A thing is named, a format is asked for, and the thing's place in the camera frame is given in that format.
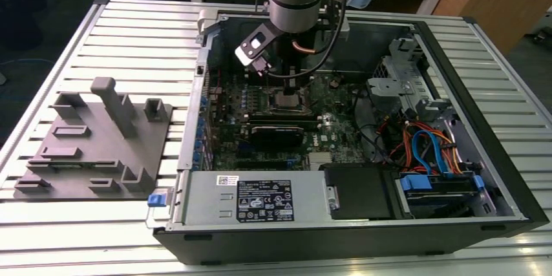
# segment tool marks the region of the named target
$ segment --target barcode sticker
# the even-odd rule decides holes
[[[218,186],[235,186],[239,184],[241,176],[217,176]]]

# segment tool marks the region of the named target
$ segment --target blue cable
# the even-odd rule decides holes
[[[418,138],[421,137],[422,134],[429,134],[430,138],[431,138],[431,142],[434,143],[434,150],[435,150],[435,158],[438,161],[438,166],[439,166],[439,170],[442,171],[442,173],[447,173],[449,172],[449,168],[447,168],[447,164],[446,161],[443,161],[443,157],[442,157],[442,149],[439,147],[439,141],[438,141],[438,137],[434,135],[433,132],[429,131],[418,131],[417,134],[414,134],[415,136],[413,137],[413,153],[414,153],[414,157],[417,158],[418,162],[421,162],[421,164],[426,167],[426,170],[429,172],[429,175],[431,174],[431,167],[430,164],[426,163],[426,161],[421,158],[421,155],[418,154]]]
[[[50,64],[55,65],[55,62],[51,61],[51,60],[49,60],[49,59],[42,59],[42,58],[22,58],[22,59],[13,59],[11,61],[3,62],[3,63],[0,63],[0,66],[9,65],[9,64],[15,63],[15,62],[19,62],[19,61],[22,61],[22,62],[34,62],[34,61],[39,61],[41,62],[42,61],[42,62],[46,62],[46,63],[50,63]]]

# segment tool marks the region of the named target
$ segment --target gray plastic block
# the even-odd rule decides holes
[[[53,131],[54,136],[63,137],[89,137],[90,129],[86,125],[59,126]]]
[[[21,180],[18,184],[19,184],[18,190],[22,191],[23,193],[30,193],[30,194],[31,193],[47,193],[49,188],[51,186],[51,184],[47,183],[47,181],[39,178],[38,176],[27,180]]]
[[[173,106],[159,99],[133,104],[114,87],[111,78],[93,83],[105,103],[86,103],[78,93],[61,94],[54,105],[61,116],[17,182],[15,198],[147,199],[155,189]]]
[[[45,147],[39,155],[45,158],[81,158],[83,152],[78,147]]]
[[[147,170],[142,168],[138,176],[129,166],[125,167],[122,184],[130,192],[145,192],[155,187],[155,180],[150,176]]]
[[[137,128],[133,124],[134,114],[130,113],[129,105],[133,105],[129,96],[122,99],[115,91],[115,79],[109,77],[97,77],[93,82],[91,91],[97,94],[106,105],[106,111],[111,116],[125,138],[135,137]]]
[[[91,178],[89,188],[98,194],[118,193],[122,190],[113,178]]]
[[[87,103],[83,101],[79,93],[65,92],[58,97],[53,108],[58,111],[62,119],[79,119],[78,107],[86,107]]]
[[[146,100],[145,113],[150,122],[167,122],[170,120],[161,98],[149,98]]]

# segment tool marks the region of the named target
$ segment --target warning label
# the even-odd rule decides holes
[[[291,180],[239,181],[239,222],[294,221]]]

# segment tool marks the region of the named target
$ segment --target slotted metal surface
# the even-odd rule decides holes
[[[327,275],[547,275],[552,270],[552,225],[517,236],[487,240],[453,255],[359,260],[286,262],[269,265],[185,266],[153,238],[145,220],[149,212],[161,222],[167,210],[149,211],[146,202],[13,202],[14,184],[26,172],[57,113],[49,108],[61,91],[87,92],[95,76],[118,79],[117,90],[134,102],[162,97],[175,106],[163,152],[159,187],[175,184],[181,137],[187,118],[197,44],[197,19],[206,7],[251,10],[251,6],[111,0],[95,5],[89,23],[75,36],[53,73],[54,84],[35,116],[23,119],[14,133],[14,152],[0,173],[0,274],[111,275],[147,273],[245,273]],[[552,128],[550,116],[537,104],[518,76],[490,44],[457,17],[409,16],[351,12],[379,19],[422,19],[434,31],[465,84],[498,133],[503,146],[534,194],[552,217]],[[435,72],[430,72],[443,96]],[[97,96],[83,95],[87,101]]]

